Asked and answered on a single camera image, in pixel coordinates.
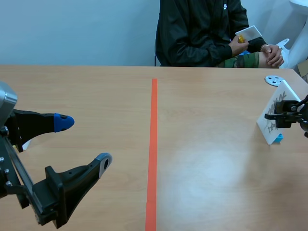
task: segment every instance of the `blue base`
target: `blue base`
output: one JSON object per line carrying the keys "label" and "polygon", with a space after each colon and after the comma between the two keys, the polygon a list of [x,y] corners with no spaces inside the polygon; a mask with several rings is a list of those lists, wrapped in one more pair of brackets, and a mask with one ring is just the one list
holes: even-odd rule
{"label": "blue base", "polygon": [[277,136],[277,138],[275,139],[274,143],[280,143],[283,139],[283,135],[279,134],[279,136]]}

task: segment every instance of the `camouflage pants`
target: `camouflage pants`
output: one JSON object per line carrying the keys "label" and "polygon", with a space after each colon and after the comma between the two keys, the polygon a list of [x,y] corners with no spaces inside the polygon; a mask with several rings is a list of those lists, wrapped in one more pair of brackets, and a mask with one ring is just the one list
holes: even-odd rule
{"label": "camouflage pants", "polygon": [[259,52],[252,54],[238,55],[227,59],[216,67],[225,68],[258,68],[259,67]]}

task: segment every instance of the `black clamp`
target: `black clamp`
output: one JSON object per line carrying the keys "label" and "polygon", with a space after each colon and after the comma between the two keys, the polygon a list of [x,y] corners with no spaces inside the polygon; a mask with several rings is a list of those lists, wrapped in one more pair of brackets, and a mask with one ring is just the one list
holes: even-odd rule
{"label": "black clamp", "polygon": [[302,101],[283,100],[276,102],[273,115],[264,117],[276,121],[276,128],[290,128],[293,123],[299,123],[308,138],[308,95]]}

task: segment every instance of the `white object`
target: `white object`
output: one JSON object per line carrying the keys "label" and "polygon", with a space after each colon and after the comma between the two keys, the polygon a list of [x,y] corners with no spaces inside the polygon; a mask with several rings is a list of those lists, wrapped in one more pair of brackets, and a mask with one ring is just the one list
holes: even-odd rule
{"label": "white object", "polygon": [[265,82],[267,82],[270,85],[273,85],[275,87],[279,86],[280,83],[284,80],[284,78],[280,76],[266,76]]}
{"label": "white object", "polygon": [[27,150],[29,144],[30,144],[31,140],[27,141],[26,143],[24,143],[23,145],[23,150]]}
{"label": "white object", "polygon": [[[290,4],[293,9],[299,13],[308,16],[308,0],[290,0]],[[302,29],[301,33],[297,37],[295,43],[290,49],[289,54],[289,68],[294,68],[297,64],[306,60],[308,57],[308,17],[306,20],[306,24]]]}
{"label": "white object", "polygon": [[243,38],[247,41],[256,39],[258,37],[261,37],[261,33],[258,31],[258,29],[255,26],[251,26],[249,28],[246,28],[244,30],[240,30],[239,32],[235,33],[236,35],[242,35]]}
{"label": "white object", "polygon": [[289,42],[290,40],[286,38],[285,40],[279,42],[277,46],[280,47],[281,49],[281,55],[283,57],[284,63],[279,67],[280,69],[285,69],[289,68],[289,54],[290,50],[286,49],[285,45]]}
{"label": "white object", "polygon": [[275,106],[277,101],[282,100],[297,100],[300,101],[299,97],[291,89],[285,80],[282,80],[275,93],[269,100],[267,106],[262,112],[261,116],[257,120],[257,124],[266,140],[266,142],[271,145],[275,139],[282,134],[282,128],[276,128],[275,120],[267,120],[264,115],[274,114]]}

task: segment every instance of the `white card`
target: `white card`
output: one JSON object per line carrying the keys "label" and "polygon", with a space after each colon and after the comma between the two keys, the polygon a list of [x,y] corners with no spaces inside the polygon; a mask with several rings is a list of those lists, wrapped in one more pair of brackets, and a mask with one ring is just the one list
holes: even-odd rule
{"label": "white card", "polygon": [[258,29],[255,26],[251,26],[249,28],[246,28],[244,30],[240,30],[239,32],[235,33],[236,35],[242,35],[243,38],[247,41],[251,41],[253,39],[256,39],[258,37],[261,37],[261,33],[258,31]]}
{"label": "white card", "polygon": [[295,94],[295,92],[291,89],[285,80],[281,81],[275,93],[269,100],[268,105],[257,120],[257,124],[268,144],[272,144],[279,136],[279,134],[282,134],[283,128],[276,128],[275,120],[268,120],[264,118],[264,115],[265,113],[269,115],[274,114],[276,102],[282,100],[300,101],[299,97]]}

